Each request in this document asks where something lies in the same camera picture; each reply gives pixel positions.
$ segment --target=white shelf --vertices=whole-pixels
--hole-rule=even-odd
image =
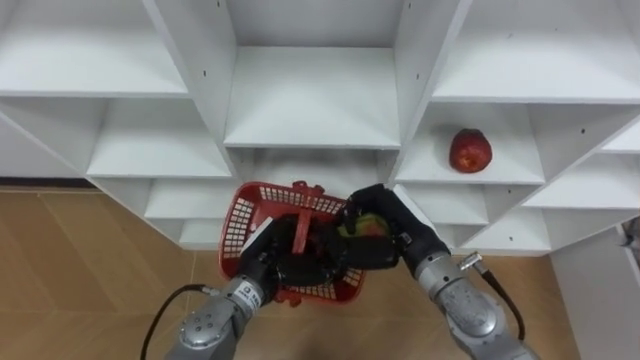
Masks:
[[[404,187],[409,197],[434,224],[489,223],[481,186],[429,184]]]
[[[224,143],[399,148],[393,51],[240,48]]]
[[[179,244],[187,250],[218,250],[223,225],[223,220],[186,221]]]
[[[481,130],[493,152],[483,171],[462,174],[449,165],[449,149],[463,128]],[[468,184],[542,184],[544,174],[536,142],[522,105],[429,105],[409,144],[397,181]]]
[[[225,180],[159,179],[144,213],[155,219],[224,219],[239,184]]]
[[[640,165],[628,155],[593,155],[524,206],[567,209],[640,209]]]
[[[188,96],[141,1],[19,0],[7,22],[0,95]]]
[[[286,186],[305,180],[345,199],[378,182],[375,154],[367,150],[256,150],[251,178]]]
[[[640,154],[640,122],[605,144],[600,150],[610,154]]]
[[[474,1],[434,100],[640,103],[640,54],[615,1]]]
[[[113,101],[89,176],[229,177],[213,137],[190,100]]]
[[[543,255],[551,244],[542,211],[515,209],[462,246],[487,255]]]
[[[0,0],[0,122],[187,249],[253,180],[405,186],[455,253],[637,215],[637,0],[257,2]],[[476,174],[449,165],[464,128]]]

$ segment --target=red apple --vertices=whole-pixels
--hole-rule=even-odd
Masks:
[[[449,164],[461,173],[482,171],[492,158],[491,144],[478,129],[462,129],[451,142]]]

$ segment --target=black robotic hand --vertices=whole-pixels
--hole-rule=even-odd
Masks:
[[[355,223],[362,214],[373,213],[383,218],[390,227],[397,251],[413,273],[418,264],[431,254],[449,253],[432,225],[421,221],[399,194],[383,184],[372,185],[354,192],[340,210],[338,221],[355,231]]]

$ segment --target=shelf compartment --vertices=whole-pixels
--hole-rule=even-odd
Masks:
[[[218,250],[224,220],[187,220],[178,244],[187,250]]]
[[[95,145],[89,176],[231,176],[191,100],[111,102]]]
[[[608,154],[640,154],[640,121],[605,144],[600,152]]]
[[[449,149],[463,128],[480,129],[493,160],[483,171],[462,174],[449,165]],[[427,107],[396,177],[402,182],[542,184],[545,181],[527,109],[512,104],[444,104]]]
[[[0,95],[188,97],[140,1],[18,0],[0,35]]]
[[[630,210],[574,210],[545,209],[543,215],[549,231],[552,250],[577,243],[583,239],[637,217],[638,209]]]
[[[372,150],[256,149],[249,178],[284,186],[304,180],[346,199],[379,182],[375,155]]]
[[[486,255],[536,256],[552,248],[542,211],[514,209],[461,246]]]
[[[224,219],[239,186],[234,180],[158,179],[144,215],[155,219]]]
[[[486,225],[489,223],[481,186],[404,185],[409,197],[434,224]]]
[[[596,154],[524,203],[565,209],[640,209],[640,164],[633,155]]]
[[[240,47],[224,144],[400,147],[392,49]]]
[[[93,178],[91,182],[132,213],[140,217],[144,215],[151,180]]]
[[[147,219],[156,230],[186,250],[217,250],[224,220]]]
[[[640,39],[626,15],[614,1],[476,1],[433,98],[638,103]]]

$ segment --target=red basket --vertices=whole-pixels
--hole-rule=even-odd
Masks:
[[[268,217],[277,219],[284,214],[299,214],[292,252],[303,252],[311,217],[330,221],[344,204],[342,199],[323,194],[322,187],[310,188],[304,181],[293,183],[293,187],[261,182],[242,185],[227,212],[220,241],[220,268],[224,276],[229,279],[236,274],[242,246]],[[363,271],[349,269],[343,279],[332,283],[281,287],[275,300],[289,300],[291,306],[299,305],[303,298],[345,304],[355,299],[363,282]]]

